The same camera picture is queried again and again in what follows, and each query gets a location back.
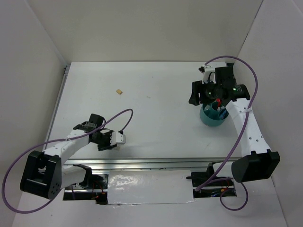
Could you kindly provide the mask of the red gel pen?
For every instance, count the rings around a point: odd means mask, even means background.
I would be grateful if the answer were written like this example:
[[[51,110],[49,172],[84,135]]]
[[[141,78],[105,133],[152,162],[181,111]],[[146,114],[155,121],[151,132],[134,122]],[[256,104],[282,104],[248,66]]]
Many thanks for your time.
[[[217,102],[217,106],[220,107],[221,103],[222,103],[221,100],[220,99],[216,99],[216,102]]]

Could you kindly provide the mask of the small tan eraser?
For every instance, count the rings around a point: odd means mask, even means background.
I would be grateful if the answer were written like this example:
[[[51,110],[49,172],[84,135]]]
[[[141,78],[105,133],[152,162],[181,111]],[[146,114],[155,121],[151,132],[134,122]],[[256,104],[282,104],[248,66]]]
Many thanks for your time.
[[[123,93],[122,90],[120,90],[120,89],[117,89],[116,92],[117,92],[119,95],[121,95],[121,94]]]

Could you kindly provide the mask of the blue transparent cap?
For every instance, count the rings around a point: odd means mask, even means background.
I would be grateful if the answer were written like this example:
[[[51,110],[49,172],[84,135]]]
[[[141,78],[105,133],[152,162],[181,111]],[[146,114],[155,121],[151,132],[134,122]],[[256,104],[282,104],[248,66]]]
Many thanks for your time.
[[[224,110],[220,115],[219,115],[219,117],[220,117],[220,119],[224,119],[225,118],[225,116],[227,115],[227,111],[226,110]]]

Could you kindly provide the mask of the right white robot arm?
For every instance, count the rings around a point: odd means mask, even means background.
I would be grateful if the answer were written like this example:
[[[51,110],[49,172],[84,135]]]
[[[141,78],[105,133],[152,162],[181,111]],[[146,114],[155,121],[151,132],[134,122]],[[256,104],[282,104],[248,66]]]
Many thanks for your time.
[[[199,71],[203,80],[192,83],[189,103],[201,106],[200,119],[207,126],[216,127],[231,118],[241,147],[240,159],[210,165],[208,183],[218,185],[223,177],[238,183],[268,179],[280,162],[280,155],[271,150],[259,129],[246,86],[236,83],[230,66],[205,65]]]

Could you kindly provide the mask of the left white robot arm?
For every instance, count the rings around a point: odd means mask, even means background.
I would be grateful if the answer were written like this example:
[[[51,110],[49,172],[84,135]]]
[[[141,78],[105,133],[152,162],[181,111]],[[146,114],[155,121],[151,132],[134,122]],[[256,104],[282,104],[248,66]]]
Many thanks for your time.
[[[93,184],[92,170],[83,164],[65,168],[66,161],[78,150],[89,143],[101,144],[105,137],[101,133],[104,117],[91,114],[88,121],[73,127],[62,141],[43,151],[32,151],[27,157],[25,169],[20,182],[23,192],[52,200],[72,184],[87,189]]]

